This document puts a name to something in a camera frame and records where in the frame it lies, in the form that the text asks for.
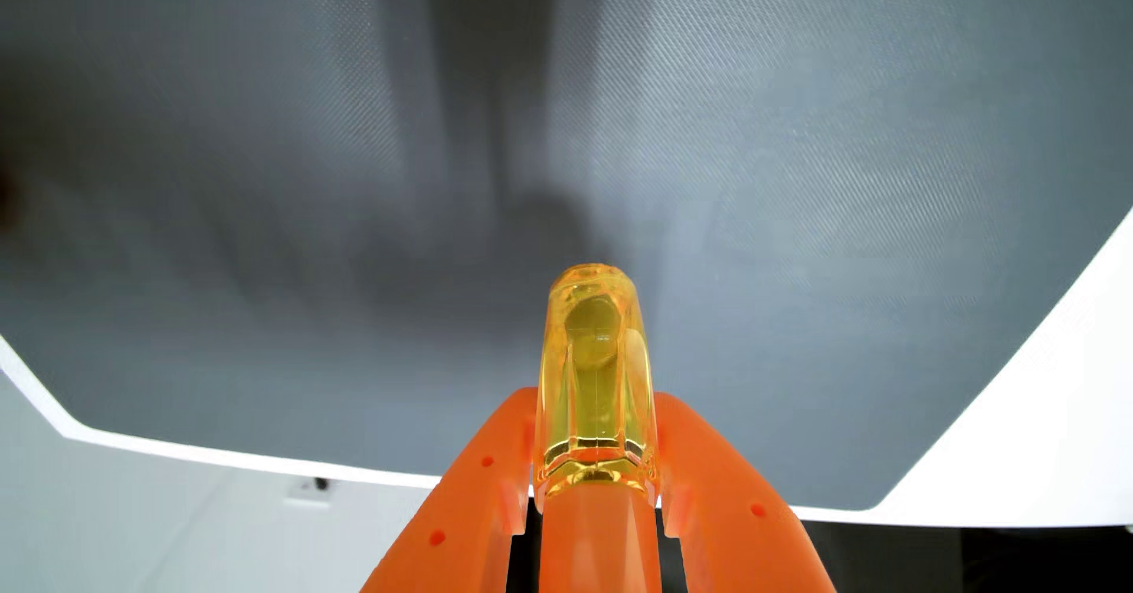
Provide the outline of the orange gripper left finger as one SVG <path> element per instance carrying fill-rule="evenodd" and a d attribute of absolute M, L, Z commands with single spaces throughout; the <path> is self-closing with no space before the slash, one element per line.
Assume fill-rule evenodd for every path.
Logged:
<path fill-rule="evenodd" d="M 537 390 L 506 397 L 389 547 L 363 592 L 504 592 L 531 488 Z"/>

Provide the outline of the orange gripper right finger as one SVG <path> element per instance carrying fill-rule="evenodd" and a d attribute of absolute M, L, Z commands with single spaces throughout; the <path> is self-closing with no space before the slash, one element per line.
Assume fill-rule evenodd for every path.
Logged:
<path fill-rule="evenodd" d="M 786 501 L 689 405 L 655 395 L 664 533 L 689 592 L 835 592 Z"/>

